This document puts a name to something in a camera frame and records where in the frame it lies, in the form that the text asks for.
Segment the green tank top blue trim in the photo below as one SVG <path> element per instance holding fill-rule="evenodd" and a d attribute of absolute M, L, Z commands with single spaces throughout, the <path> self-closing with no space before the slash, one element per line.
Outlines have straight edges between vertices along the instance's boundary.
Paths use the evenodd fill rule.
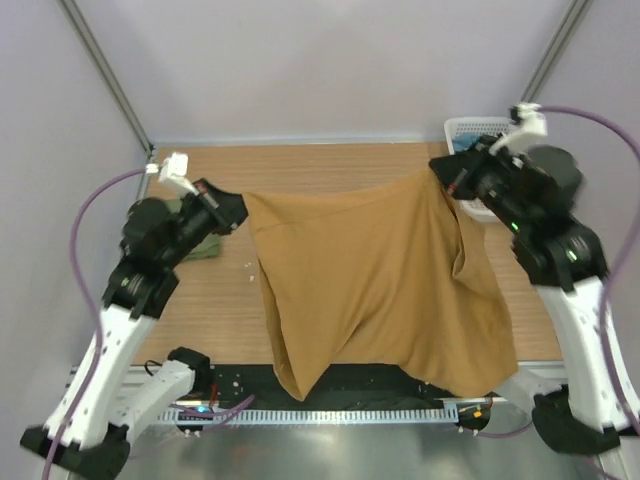
<path fill-rule="evenodd" d="M 171 213 L 178 213 L 182 201 L 179 198 L 165 200 L 165 204 Z M 221 237 L 209 234 L 198 246 L 196 246 L 184 259 L 184 262 L 205 260 L 217 257 L 222 252 Z"/>

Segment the tan tank top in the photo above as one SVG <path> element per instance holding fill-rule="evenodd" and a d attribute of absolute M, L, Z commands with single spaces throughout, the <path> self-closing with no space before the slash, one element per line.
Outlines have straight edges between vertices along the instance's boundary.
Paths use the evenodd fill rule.
<path fill-rule="evenodd" d="M 337 363 L 395 365 L 461 397 L 516 373 L 483 228 L 431 170 L 330 196 L 243 199 L 274 370 L 292 397 Z"/>

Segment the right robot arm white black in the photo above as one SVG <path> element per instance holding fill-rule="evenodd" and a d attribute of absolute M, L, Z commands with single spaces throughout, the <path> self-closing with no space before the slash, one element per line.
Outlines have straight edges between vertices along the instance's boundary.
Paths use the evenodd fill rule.
<path fill-rule="evenodd" d="M 609 276 L 596 233 L 572 214 L 583 175 L 573 156 L 537 146 L 517 157 L 482 145 L 429 163 L 456 200 L 480 200 L 512 233 L 511 248 L 549 316 L 567 381 L 521 368 L 495 393 L 529 412 L 544 443 L 557 453 L 596 456 L 634 435 L 639 398 L 626 379 L 618 397 L 609 371 L 625 372 L 608 307 Z"/>

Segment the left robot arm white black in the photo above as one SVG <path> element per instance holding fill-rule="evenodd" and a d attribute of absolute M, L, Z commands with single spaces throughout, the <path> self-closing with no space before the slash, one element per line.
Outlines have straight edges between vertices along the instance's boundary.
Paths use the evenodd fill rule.
<path fill-rule="evenodd" d="M 179 347 L 123 404 L 117 394 L 133 358 L 179 284 L 176 267 L 211 235 L 229 235 L 248 217 L 243 198 L 204 179 L 182 188 L 171 211 L 158 198 L 133 204 L 122 228 L 121 257 L 99 303 L 96 331 L 62 400 L 45 423 L 25 429 L 22 448 L 85 479 L 114 479 L 131 446 L 161 412 L 185 396 L 204 398 L 213 380 L 208 356 Z"/>

